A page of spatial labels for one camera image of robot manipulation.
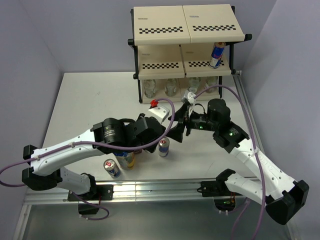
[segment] soda can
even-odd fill
[[[120,165],[120,168],[124,170],[133,169],[136,162],[135,154],[133,152],[124,151],[121,153],[114,153],[114,155]]]
[[[169,145],[170,145],[170,141],[169,141],[169,138],[167,137],[164,137],[159,141],[158,152],[161,157],[166,157],[168,155]]]
[[[120,171],[118,165],[112,159],[105,160],[103,167],[108,172],[108,174],[110,174],[111,177],[113,177],[114,179],[119,177],[121,174],[121,171]]]
[[[211,53],[211,60],[209,66],[216,69],[219,67],[221,62],[222,54],[224,53],[226,43],[225,42],[216,42],[213,46]]]

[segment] red cap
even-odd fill
[[[150,105],[151,105],[152,108],[154,108],[154,107],[158,106],[158,103],[159,103],[159,102],[157,102],[155,99],[153,99],[153,100],[150,102]]]

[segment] shelf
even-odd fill
[[[226,55],[223,54],[218,68],[209,66],[213,43],[191,43],[181,45],[187,78],[231,75]]]
[[[184,78],[179,45],[138,46],[138,79]]]
[[[242,42],[245,35],[230,4],[183,6],[191,43]]]
[[[136,46],[190,43],[182,6],[140,6],[133,13]]]
[[[188,78],[185,77],[185,78],[179,79],[179,85],[180,85],[181,95],[185,94],[185,91],[189,88]],[[205,88],[205,81],[201,80],[200,87],[196,93],[199,93],[204,88]],[[219,98],[220,98],[219,91],[218,91],[218,88],[216,88],[212,93],[204,92],[196,100],[203,101],[203,100],[211,100],[211,99],[219,99]]]
[[[142,103],[143,104],[149,104],[153,99],[158,98],[168,98],[172,102],[181,102],[181,91],[180,91],[180,83],[177,81],[176,83],[176,93],[174,96],[167,96],[165,93],[165,79],[156,79],[155,80],[155,96],[153,98],[147,98],[145,95],[145,89],[144,89],[144,81],[141,81],[142,85]]]

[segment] black shelf frame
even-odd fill
[[[236,7],[231,6],[233,13],[235,14]],[[139,103],[142,103],[142,91],[141,91],[141,81],[139,80],[139,63],[138,63],[138,46],[135,45],[135,18],[134,18],[134,10],[130,10],[131,13],[131,23],[132,23],[132,36],[133,38],[128,39],[128,45],[132,47],[134,52],[134,66],[135,66],[135,73],[133,74],[133,79],[137,80],[138,84],[138,94],[139,94]],[[226,42],[225,45],[229,46],[229,68],[231,70],[231,75],[236,73],[234,69],[234,54],[235,54],[235,44],[243,43],[250,41],[252,39],[252,34],[245,34],[243,41],[230,41]],[[219,76],[218,84],[222,85],[223,83],[223,76]],[[222,87],[218,88],[218,92],[220,98],[222,99]]]

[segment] red bull can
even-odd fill
[[[103,164],[104,170],[108,172],[114,179],[119,177],[121,174],[120,168],[116,164],[116,162],[112,159],[107,159]]]
[[[164,137],[159,141],[158,153],[161,157],[166,157],[168,155],[169,145],[170,145],[170,141],[169,141],[169,138],[167,137]]]
[[[226,43],[225,42],[216,42],[213,46],[211,53],[211,60],[209,66],[217,69],[221,62],[222,54],[224,53]]]

